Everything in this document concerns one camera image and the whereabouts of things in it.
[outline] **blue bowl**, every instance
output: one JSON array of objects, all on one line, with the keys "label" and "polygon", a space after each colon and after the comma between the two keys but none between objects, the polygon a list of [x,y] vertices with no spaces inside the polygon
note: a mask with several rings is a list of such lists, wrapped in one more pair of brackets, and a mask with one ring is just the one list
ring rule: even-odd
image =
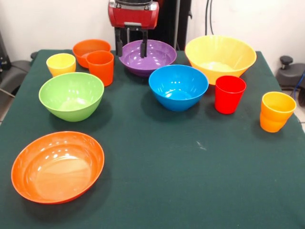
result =
[{"label": "blue bowl", "polygon": [[148,83],[156,99],[171,111],[185,111],[194,106],[209,86],[201,71],[178,64],[155,70]]}]

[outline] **plastic bowl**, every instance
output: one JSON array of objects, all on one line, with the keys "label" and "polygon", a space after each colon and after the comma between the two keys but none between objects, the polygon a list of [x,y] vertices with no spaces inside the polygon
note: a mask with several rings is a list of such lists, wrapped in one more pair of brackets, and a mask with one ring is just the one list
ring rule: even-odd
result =
[{"label": "plastic bowl", "polygon": [[108,51],[110,52],[111,46],[108,42],[98,39],[84,40],[73,47],[73,53],[76,56],[77,62],[81,67],[89,68],[86,57],[93,51]]},{"label": "plastic bowl", "polygon": [[223,75],[240,77],[256,61],[256,53],[248,44],[218,35],[191,40],[185,54],[192,67],[203,72],[212,85]]},{"label": "plastic bowl", "polygon": [[68,53],[50,56],[46,64],[53,77],[64,73],[72,73],[76,69],[75,57]]},{"label": "plastic bowl", "polygon": [[95,139],[79,132],[56,132],[38,138],[20,152],[11,181],[30,201],[60,204],[86,192],[103,166],[104,152]]},{"label": "plastic bowl", "polygon": [[176,50],[172,46],[155,40],[147,41],[147,57],[141,58],[141,43],[142,40],[126,44],[119,58],[122,64],[137,76],[149,77],[154,70],[172,64],[177,58]]},{"label": "plastic bowl", "polygon": [[39,90],[40,102],[55,116],[78,122],[98,107],[104,84],[88,73],[67,73],[48,80]]},{"label": "plastic bowl", "polygon": [[209,86],[201,71],[186,65],[159,68],[148,82],[156,99],[172,111],[185,111],[195,105]]}]

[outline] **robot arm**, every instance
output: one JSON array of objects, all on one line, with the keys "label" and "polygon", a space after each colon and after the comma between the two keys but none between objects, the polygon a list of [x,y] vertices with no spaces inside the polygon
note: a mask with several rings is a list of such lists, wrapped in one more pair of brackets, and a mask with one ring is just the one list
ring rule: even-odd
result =
[{"label": "robot arm", "polygon": [[153,30],[158,21],[159,4],[152,0],[109,0],[108,14],[115,28],[115,49],[122,56],[121,29],[142,31],[141,57],[147,56],[148,30]]}]

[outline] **table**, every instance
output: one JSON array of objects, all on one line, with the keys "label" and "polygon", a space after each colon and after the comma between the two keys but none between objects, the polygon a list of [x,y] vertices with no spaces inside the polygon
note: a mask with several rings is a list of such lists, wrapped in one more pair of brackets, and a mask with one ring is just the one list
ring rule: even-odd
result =
[{"label": "table", "polygon": [[[261,52],[242,78],[247,90],[233,115],[213,106],[214,87],[186,112],[164,109],[115,59],[114,82],[90,118],[65,122],[39,102],[50,77],[41,50],[0,126],[0,222],[4,229],[230,229],[305,227],[305,138],[293,115],[276,134],[259,125],[260,102],[279,91]],[[189,64],[178,52],[176,63]],[[80,66],[77,71],[86,71]],[[40,205],[13,189],[10,170],[30,142],[80,131],[102,145],[105,166],[83,196]]]}]

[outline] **cup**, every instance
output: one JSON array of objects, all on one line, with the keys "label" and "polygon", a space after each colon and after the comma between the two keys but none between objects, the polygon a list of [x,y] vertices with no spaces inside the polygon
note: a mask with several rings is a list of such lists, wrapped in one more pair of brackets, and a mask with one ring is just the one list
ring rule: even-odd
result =
[{"label": "cup", "polygon": [[278,132],[293,114],[295,100],[282,92],[268,92],[262,97],[260,124],[263,130]]},{"label": "cup", "polygon": [[234,113],[246,87],[246,82],[239,77],[219,77],[215,84],[215,109],[225,115]]},{"label": "cup", "polygon": [[89,72],[102,80],[105,87],[113,82],[114,56],[108,51],[94,51],[86,58]]},{"label": "cup", "polygon": [[46,64],[53,77],[65,73],[73,73],[76,69],[75,57],[68,53],[59,53],[50,56]]},{"label": "cup", "polygon": [[74,45],[72,51],[81,67],[89,68],[86,58],[89,53],[94,51],[109,51],[111,46],[107,41],[99,39],[89,39],[78,42]]}]

